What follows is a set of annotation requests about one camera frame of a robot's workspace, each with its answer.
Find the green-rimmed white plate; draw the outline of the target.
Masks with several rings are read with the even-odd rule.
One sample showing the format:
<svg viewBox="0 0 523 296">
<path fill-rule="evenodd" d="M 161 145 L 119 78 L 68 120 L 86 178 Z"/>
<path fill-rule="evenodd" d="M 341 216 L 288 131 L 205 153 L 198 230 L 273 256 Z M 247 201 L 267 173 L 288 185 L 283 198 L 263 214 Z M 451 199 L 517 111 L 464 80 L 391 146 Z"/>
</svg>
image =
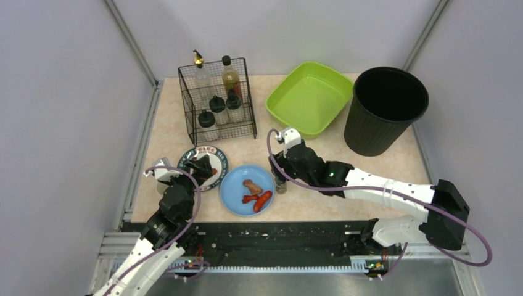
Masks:
<svg viewBox="0 0 523 296">
<path fill-rule="evenodd" d="M 203 184 L 199 184 L 202 192 L 212 190 L 222 182 L 224 176 L 228 172 L 229 164 L 225 153 L 215 146 L 197 146 L 183 154 L 179 159 L 177 167 L 184 170 L 184 163 L 193 157 L 201 158 L 204 155 L 210 157 L 210 162 L 213 168 L 218 170 L 218 173 L 212 176 Z"/>
</svg>

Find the small pepper grinder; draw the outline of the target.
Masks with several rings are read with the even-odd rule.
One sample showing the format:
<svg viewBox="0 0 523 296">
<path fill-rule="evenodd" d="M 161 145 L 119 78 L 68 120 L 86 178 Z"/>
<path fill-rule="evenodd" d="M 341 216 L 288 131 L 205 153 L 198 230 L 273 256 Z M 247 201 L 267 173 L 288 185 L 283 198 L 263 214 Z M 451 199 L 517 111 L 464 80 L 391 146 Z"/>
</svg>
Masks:
<svg viewBox="0 0 523 296">
<path fill-rule="evenodd" d="M 274 182 L 276 184 L 276 192 L 278 194 L 285 194 L 287 192 L 287 181 L 285 178 L 276 176 L 274 178 Z"/>
</svg>

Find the blue plate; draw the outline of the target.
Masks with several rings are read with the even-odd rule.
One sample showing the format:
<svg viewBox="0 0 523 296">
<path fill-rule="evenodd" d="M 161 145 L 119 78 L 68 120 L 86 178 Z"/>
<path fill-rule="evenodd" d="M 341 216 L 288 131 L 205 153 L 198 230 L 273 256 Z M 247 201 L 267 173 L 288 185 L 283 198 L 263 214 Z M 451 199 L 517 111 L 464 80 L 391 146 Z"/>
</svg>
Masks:
<svg viewBox="0 0 523 296">
<path fill-rule="evenodd" d="M 265 192 L 272 193 L 271 197 L 259 207 L 259 211 L 254 210 L 256 204 L 254 200 L 243 203 L 244 196 L 252 195 L 249 188 L 243 185 L 246 180 L 251 180 L 255 185 L 261 187 L 263 192 L 259 194 L 260 197 Z M 256 165 L 242 165 L 232 169 L 225 175 L 220 186 L 220 198 L 225 208 L 231 213 L 243 217 L 263 213 L 270 207 L 275 195 L 276 188 L 272 175 Z"/>
</svg>

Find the black-lid shaker jar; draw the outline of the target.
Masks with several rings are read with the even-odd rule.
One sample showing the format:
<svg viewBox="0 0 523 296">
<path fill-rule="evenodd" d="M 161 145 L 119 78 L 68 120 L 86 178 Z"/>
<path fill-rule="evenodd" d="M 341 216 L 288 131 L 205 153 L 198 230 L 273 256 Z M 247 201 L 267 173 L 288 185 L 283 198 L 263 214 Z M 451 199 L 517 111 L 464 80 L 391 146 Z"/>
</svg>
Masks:
<svg viewBox="0 0 523 296">
<path fill-rule="evenodd" d="M 214 95 L 208 103 L 209 109 L 215 117 L 217 125 L 225 125 L 228 123 L 228 113 L 226 102 L 222 97 Z"/>
<path fill-rule="evenodd" d="M 206 141 L 214 141 L 219 137 L 219 131 L 216 127 L 216 119 L 212 112 L 203 110 L 198 116 L 198 122 L 202 130 L 202 136 Z"/>
<path fill-rule="evenodd" d="M 229 119 L 233 123 L 239 123 L 245 119 L 245 111 L 242 106 L 242 99 L 233 91 L 228 91 L 226 99 Z"/>
</svg>

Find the green plastic basin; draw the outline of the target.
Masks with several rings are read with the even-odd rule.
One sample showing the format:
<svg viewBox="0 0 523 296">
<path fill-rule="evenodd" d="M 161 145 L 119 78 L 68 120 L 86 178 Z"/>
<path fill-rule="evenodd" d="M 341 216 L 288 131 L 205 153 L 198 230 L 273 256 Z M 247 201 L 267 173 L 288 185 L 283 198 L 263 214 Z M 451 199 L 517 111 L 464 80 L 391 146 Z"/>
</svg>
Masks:
<svg viewBox="0 0 523 296">
<path fill-rule="evenodd" d="M 293 69 L 267 97 L 265 106 L 283 127 L 314 139 L 334 121 L 353 94 L 353 81 L 318 62 Z"/>
</svg>

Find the black-lid shaker jar back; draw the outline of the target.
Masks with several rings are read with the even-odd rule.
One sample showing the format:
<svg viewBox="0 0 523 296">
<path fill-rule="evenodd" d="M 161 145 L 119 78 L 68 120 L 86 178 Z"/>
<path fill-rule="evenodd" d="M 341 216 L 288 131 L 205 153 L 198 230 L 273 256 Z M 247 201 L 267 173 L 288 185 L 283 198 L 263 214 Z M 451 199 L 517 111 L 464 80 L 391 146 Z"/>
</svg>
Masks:
<svg viewBox="0 0 523 296">
<path fill-rule="evenodd" d="M 226 102 L 222 97 L 214 95 L 208 103 L 209 109 L 215 117 L 217 125 L 225 125 L 228 123 L 228 113 Z"/>
</svg>

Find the brown sauce bottle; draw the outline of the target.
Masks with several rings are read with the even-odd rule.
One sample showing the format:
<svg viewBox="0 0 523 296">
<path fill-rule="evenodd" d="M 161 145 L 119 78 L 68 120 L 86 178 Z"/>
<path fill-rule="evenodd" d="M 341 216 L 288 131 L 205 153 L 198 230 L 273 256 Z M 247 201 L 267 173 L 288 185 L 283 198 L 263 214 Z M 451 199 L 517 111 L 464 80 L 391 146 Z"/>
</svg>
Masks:
<svg viewBox="0 0 523 296">
<path fill-rule="evenodd" d="M 240 100 L 243 100 L 239 74 L 236 71 L 236 69 L 232 66 L 230 56 L 224 55 L 221 58 L 221 61 L 224 66 L 221 78 L 227 95 L 234 93 L 239 97 Z"/>
</svg>

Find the clear gold-spout oil bottle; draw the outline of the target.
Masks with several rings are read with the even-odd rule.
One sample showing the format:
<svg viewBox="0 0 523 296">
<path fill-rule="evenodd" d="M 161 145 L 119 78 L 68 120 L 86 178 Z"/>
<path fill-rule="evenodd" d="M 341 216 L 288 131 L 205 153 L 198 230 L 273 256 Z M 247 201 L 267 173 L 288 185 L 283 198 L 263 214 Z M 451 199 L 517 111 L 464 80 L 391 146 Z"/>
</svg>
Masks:
<svg viewBox="0 0 523 296">
<path fill-rule="evenodd" d="M 209 102 L 214 96 L 211 74 L 205 65 L 204 58 L 195 49 L 194 64 L 196 65 L 195 84 L 200 94 L 200 100 L 204 109 L 209 108 Z"/>
</svg>

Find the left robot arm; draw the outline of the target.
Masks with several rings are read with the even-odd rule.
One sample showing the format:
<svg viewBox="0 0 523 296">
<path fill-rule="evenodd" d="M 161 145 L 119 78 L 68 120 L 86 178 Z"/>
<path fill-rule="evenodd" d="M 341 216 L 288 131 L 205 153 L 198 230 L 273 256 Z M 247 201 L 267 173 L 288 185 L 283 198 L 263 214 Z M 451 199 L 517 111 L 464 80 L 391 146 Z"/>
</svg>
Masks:
<svg viewBox="0 0 523 296">
<path fill-rule="evenodd" d="M 192 227 L 201 205 L 200 187 L 215 175 L 209 156 L 188 158 L 176 168 L 166 158 L 144 171 L 166 188 L 130 254 L 95 295 L 145 295 L 196 240 Z"/>
</svg>

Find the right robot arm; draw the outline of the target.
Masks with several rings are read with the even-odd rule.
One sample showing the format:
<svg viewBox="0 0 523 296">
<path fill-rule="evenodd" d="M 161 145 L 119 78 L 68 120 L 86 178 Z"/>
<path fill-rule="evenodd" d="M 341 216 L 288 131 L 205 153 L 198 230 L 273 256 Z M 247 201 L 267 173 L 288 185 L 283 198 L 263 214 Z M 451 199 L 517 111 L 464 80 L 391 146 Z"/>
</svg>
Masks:
<svg viewBox="0 0 523 296">
<path fill-rule="evenodd" d="M 303 188 L 343 199 L 365 200 L 403 212 L 399 218 L 373 218 L 363 228 L 363 244 L 390 247 L 428 242 L 440 250 L 461 250 L 470 207 L 450 181 L 413 184 L 368 173 L 352 164 L 323 160 L 304 142 L 270 152 L 275 176 Z"/>
</svg>

